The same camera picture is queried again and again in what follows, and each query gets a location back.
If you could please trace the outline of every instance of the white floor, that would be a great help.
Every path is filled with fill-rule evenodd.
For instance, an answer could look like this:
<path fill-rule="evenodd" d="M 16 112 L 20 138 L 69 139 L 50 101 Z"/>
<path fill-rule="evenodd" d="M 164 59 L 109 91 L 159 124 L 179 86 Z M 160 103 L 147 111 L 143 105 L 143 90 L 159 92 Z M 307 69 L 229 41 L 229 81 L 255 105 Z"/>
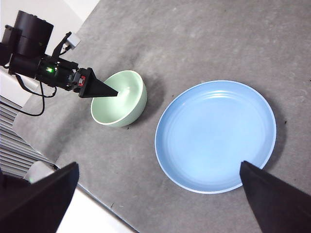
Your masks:
<path fill-rule="evenodd" d="M 70 206 L 57 233 L 132 233 L 80 188 L 76 188 Z"/>
<path fill-rule="evenodd" d="M 54 25 L 46 54 L 51 54 L 55 46 L 69 32 L 79 30 L 85 19 L 99 0 L 1 0 L 0 1 L 0 34 L 4 26 L 14 25 L 18 10 L 37 15 Z M 14 77 L 7 70 L 0 70 L 0 92 L 7 99 L 23 106 L 30 94 L 25 93 Z M 25 81 L 31 89 L 37 86 L 36 81 Z M 77 188 L 69 208 L 57 230 L 57 233 L 132 233 L 121 221 L 99 205 L 88 194 Z"/>

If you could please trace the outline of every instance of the green led light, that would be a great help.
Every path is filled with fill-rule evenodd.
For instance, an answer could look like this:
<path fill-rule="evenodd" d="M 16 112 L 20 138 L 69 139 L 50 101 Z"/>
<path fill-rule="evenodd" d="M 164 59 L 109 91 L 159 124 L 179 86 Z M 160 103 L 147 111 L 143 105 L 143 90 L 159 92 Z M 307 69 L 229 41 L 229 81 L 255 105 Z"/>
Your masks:
<path fill-rule="evenodd" d="M 46 71 L 49 72 L 49 73 L 53 73 L 54 70 L 52 68 L 50 68 L 50 67 L 47 67 Z"/>

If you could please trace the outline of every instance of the red component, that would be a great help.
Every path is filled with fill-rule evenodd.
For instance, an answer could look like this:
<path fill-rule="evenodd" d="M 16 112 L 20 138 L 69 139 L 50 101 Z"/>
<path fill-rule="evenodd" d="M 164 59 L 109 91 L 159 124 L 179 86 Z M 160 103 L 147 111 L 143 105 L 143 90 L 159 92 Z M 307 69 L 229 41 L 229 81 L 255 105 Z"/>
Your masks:
<path fill-rule="evenodd" d="M 82 75 L 82 76 L 80 77 L 80 79 L 79 79 L 78 86 L 83 86 L 83 85 L 84 85 L 85 80 L 86 80 L 86 77 Z"/>

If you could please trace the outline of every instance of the metal grate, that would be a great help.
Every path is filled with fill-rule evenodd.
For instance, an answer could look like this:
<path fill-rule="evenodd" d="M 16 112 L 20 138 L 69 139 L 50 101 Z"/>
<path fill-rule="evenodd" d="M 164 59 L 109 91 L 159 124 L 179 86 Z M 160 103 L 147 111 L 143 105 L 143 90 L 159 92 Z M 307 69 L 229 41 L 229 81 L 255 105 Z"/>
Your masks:
<path fill-rule="evenodd" d="M 4 97 L 1 97 L 1 101 L 21 109 L 19 105 Z M 24 177 L 36 161 L 44 161 L 51 166 L 53 164 L 13 132 L 16 115 L 16 110 L 0 105 L 0 166 L 4 172 Z"/>

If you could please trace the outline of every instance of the black cable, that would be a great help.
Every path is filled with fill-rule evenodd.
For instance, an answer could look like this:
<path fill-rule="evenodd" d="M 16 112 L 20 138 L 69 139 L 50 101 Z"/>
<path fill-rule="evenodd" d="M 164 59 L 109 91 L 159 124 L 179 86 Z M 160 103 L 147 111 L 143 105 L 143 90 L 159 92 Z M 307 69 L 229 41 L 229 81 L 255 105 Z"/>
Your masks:
<path fill-rule="evenodd" d="M 32 117 L 34 117 L 34 116 L 38 117 L 38 116 L 40 116 L 40 115 L 42 115 L 44 113 L 44 109 L 45 109 L 45 102 L 44 102 L 44 93 L 43 93 L 42 82 L 40 82 L 40 88 L 41 88 L 41 95 L 40 96 L 42 97 L 42 110 L 41 110 L 41 112 L 39 114 L 31 114 L 31 113 L 24 112 L 24 111 L 22 111 L 22 110 L 20 110 L 18 108 L 15 108 L 15 107 L 7 104 L 7 103 L 4 103 L 2 101 L 0 101 L 0 103 L 5 105 L 5 106 L 7 106 L 7 107 L 10 107 L 10 108 L 12 108 L 12 109 L 14 109 L 14 110 L 16 110 L 16 111 L 18 111 L 20 113 L 23 113 L 23 114 L 26 114 L 26 115 L 29 115 L 29 116 L 32 116 Z"/>
<path fill-rule="evenodd" d="M 27 92 L 29 92 L 31 94 L 34 94 L 34 95 L 37 95 L 37 96 L 42 96 L 41 94 L 33 92 L 32 90 L 28 89 L 28 87 L 25 86 L 25 84 L 23 82 L 23 79 L 18 74 L 14 73 L 14 75 L 15 75 L 19 85 L 21 86 L 21 88 L 23 88 L 25 91 L 27 91 Z M 52 97 L 54 97 L 56 95 L 56 91 L 57 91 L 57 88 L 56 87 L 54 87 L 54 88 L 55 88 L 55 90 L 54 90 L 52 95 L 50 95 L 50 96 L 43 96 L 43 97 L 45 97 L 45 98 L 52 98 Z"/>

